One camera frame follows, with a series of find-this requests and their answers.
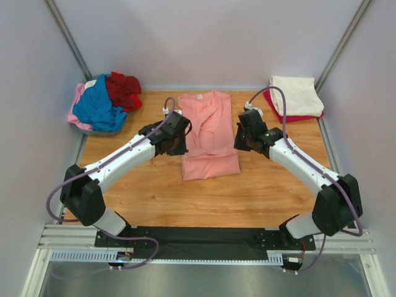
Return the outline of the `corner aluminium post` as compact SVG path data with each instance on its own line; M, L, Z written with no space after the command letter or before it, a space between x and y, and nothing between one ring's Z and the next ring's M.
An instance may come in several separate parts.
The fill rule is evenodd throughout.
M44 5L46 6L48 12L50 13L55 25L60 31L64 41L67 44L70 52L72 53L75 62L77 63L82 75L86 80L92 77L92 74L83 58L77 43L72 36L71 31L69 30L69 26L67 25L62 13L54 0L43 0Z
M335 69L335 66L339 62L342 54L344 53L351 39L353 38L353 35L355 34L356 30L358 29L374 3L374 0L363 0L360 2L356 12L354 13L349 24L347 25L340 41L337 43L328 63L325 65L324 70L319 77L319 80L315 84L315 90L317 93L321 93L327 79L330 77L332 71Z

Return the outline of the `dark red t-shirt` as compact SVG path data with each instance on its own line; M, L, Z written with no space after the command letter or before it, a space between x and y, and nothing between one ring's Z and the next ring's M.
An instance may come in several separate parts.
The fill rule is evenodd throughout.
M105 77L105 84L112 104L122 107L124 112L137 111L143 106L139 98L142 87L136 77L112 72Z

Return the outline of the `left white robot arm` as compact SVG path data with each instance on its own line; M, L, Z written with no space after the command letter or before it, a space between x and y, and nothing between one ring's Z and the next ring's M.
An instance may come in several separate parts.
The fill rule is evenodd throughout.
M114 247L126 247L131 226L106 206L104 193L126 173L158 155L187 153L186 136L191 129L191 121L174 111L163 121L143 127L128 143L105 158L84 168L69 167L62 183L62 205L82 225L94 226L107 235Z

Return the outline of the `blue t-shirt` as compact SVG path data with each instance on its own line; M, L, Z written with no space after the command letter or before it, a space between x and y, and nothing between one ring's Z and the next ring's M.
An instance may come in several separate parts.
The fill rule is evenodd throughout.
M73 108L73 113L80 122L91 124L96 131L118 130L124 126L128 116L122 107L112 104L106 89L106 76L105 74L99 75L96 84L85 90Z

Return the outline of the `aluminium frame rail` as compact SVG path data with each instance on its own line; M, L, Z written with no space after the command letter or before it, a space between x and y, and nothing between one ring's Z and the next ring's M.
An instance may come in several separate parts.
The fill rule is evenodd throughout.
M39 249L97 250L94 246L97 229L81 225L45 225L38 243ZM324 254L375 254L369 231L361 237L345 233L328 236Z

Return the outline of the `folded white t-shirt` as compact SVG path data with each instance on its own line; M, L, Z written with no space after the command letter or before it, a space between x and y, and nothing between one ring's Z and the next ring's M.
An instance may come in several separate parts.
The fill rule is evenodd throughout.
M269 85L282 90L286 102L287 116L319 117L324 105L317 96L313 77L272 76Z

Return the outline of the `folded magenta t-shirt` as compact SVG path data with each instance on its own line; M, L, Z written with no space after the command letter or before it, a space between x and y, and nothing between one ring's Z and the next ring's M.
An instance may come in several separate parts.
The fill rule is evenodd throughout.
M280 123L283 122L283 116L278 113L278 111L275 109L275 106L272 103L272 98L270 91L264 91L263 96L266 100L266 102L269 104L271 110L274 112L275 116L279 120ZM293 123L293 122L299 122L299 121L305 121L305 120L310 120L310 119L318 119L324 116L324 112L319 117L315 116L287 116L286 117L286 123Z

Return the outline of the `right corner aluminium post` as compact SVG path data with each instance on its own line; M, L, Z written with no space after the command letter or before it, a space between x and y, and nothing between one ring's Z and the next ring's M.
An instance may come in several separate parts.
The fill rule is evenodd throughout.
M339 62L342 54L344 53L351 39L353 38L353 35L355 34L356 30L358 29L374 3L374 0L363 0L360 2L356 12L354 13L349 24L347 25L340 41L337 43L328 63L325 65L324 70L319 77L319 80L315 84L315 90L317 93L321 93L327 79L330 77L332 71L335 69L335 66Z

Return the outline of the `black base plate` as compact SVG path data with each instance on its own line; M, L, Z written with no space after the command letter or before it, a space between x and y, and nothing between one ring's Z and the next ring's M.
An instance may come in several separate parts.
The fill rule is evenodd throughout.
M120 234L120 237L142 238L125 241L97 233L97 248L133 248L134 258L147 258L159 243L155 259L162 260L267 260L268 251L313 251L313 236L294 239L280 230L263 228L199 228L138 226Z

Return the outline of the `salmon pink t-shirt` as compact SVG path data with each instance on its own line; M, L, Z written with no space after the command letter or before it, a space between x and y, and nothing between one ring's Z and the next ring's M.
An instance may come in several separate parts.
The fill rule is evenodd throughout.
M182 156L183 180L239 174L231 96L218 91L184 94L178 98L178 106L192 124L186 136L188 153Z

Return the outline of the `left corner aluminium post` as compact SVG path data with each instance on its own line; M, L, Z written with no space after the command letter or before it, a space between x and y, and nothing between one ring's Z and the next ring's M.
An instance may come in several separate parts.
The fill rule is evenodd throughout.
M62 13L54 0L43 0L44 5L46 6L48 12L50 13L55 25L60 31L64 41L67 44L70 52L72 53L75 62L77 63L82 75L86 80L92 77L92 74L83 58L77 43L72 36L71 31L69 30L69 26L67 25Z

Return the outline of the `white t-shirt in basket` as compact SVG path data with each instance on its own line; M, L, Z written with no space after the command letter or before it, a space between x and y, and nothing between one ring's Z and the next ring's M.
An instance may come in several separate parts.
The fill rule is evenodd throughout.
M85 83L85 89L93 87L96 84L97 80L89 80Z

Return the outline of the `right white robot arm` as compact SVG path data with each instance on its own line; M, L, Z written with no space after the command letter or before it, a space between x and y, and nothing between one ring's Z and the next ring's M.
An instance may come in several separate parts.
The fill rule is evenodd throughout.
M363 214L359 185L351 174L344 176L322 166L302 151L279 128L269 129L257 110L245 110L238 116L235 149L264 155L297 177L316 198L313 210L296 215L280 225L280 245L288 250L300 244L301 238L322 233L333 236L345 232L355 222L363 234Z

